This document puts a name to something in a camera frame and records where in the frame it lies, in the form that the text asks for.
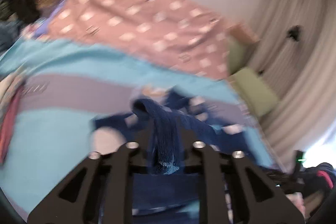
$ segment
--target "curtain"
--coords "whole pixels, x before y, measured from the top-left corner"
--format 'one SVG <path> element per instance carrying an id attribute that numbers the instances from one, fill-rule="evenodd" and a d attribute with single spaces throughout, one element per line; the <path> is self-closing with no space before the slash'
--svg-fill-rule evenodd
<path id="1" fill-rule="evenodd" d="M 267 140 L 288 168 L 294 150 L 305 151 L 335 136 L 336 0 L 324 5 L 325 20 L 307 65 L 278 107 L 261 121 Z"/>
<path id="2" fill-rule="evenodd" d="M 261 37 L 248 66 L 263 71 L 263 80 L 283 98 L 307 64 L 320 35 L 327 0 L 266 0 L 252 19 Z M 286 38 L 301 25 L 300 41 Z"/>

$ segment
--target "light blue bed sheet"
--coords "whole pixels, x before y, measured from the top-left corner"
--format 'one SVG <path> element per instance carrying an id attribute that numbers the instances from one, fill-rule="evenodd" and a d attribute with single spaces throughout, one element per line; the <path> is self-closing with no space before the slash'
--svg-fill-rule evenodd
<path id="1" fill-rule="evenodd" d="M 87 46 L 64 39 L 43 43 L 20 38 L 0 58 L 0 74 L 8 74 L 21 65 L 32 76 L 79 75 L 132 87 L 178 85 L 191 95 L 238 103 L 226 81 L 214 82 L 167 70 L 100 44 Z M 31 212 L 90 152 L 90 120 L 97 115 L 62 108 L 20 113 L 5 164 L 0 168 L 4 192 L 27 213 Z M 274 162 L 256 128 L 246 128 L 246 142 L 260 165 L 272 166 Z"/>

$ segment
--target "green cushion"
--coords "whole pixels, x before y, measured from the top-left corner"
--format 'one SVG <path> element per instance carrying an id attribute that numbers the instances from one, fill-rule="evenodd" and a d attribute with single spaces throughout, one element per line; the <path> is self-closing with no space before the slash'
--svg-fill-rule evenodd
<path id="1" fill-rule="evenodd" d="M 233 88 L 257 117 L 269 113 L 280 101 L 274 91 L 250 68 L 243 68 L 231 76 Z"/>
<path id="2" fill-rule="evenodd" d="M 244 57 L 246 53 L 247 46 L 243 43 L 240 43 L 233 36 L 228 35 L 227 41 L 229 43 L 229 69 L 230 75 L 236 73 L 243 67 Z"/>

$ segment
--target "silver screw head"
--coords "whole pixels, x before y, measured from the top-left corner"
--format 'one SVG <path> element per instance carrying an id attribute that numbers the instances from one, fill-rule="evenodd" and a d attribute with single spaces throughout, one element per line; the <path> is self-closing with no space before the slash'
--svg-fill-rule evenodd
<path id="1" fill-rule="evenodd" d="M 241 159 L 245 157 L 245 154 L 243 151 L 235 151 L 232 153 L 232 157 L 234 157 L 235 159 Z"/>
<path id="2" fill-rule="evenodd" d="M 89 158 L 92 160 L 97 160 L 100 158 L 100 153 L 99 152 L 90 152 L 89 153 Z"/>
<path id="3" fill-rule="evenodd" d="M 139 147 L 139 144 L 137 142 L 128 142 L 126 143 L 126 147 L 128 149 L 136 149 Z"/>
<path id="4" fill-rule="evenodd" d="M 193 143 L 193 147 L 194 148 L 204 148 L 205 147 L 205 143 L 201 142 L 201 141 L 197 141 Z"/>

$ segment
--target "pink polka dot blanket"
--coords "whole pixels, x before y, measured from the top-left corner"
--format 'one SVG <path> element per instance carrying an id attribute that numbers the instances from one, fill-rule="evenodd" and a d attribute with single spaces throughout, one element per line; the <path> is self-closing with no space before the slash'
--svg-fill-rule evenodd
<path id="1" fill-rule="evenodd" d="M 153 64 L 205 76 L 228 76 L 227 20 L 191 0 L 67 0 L 48 38 L 102 43 Z"/>

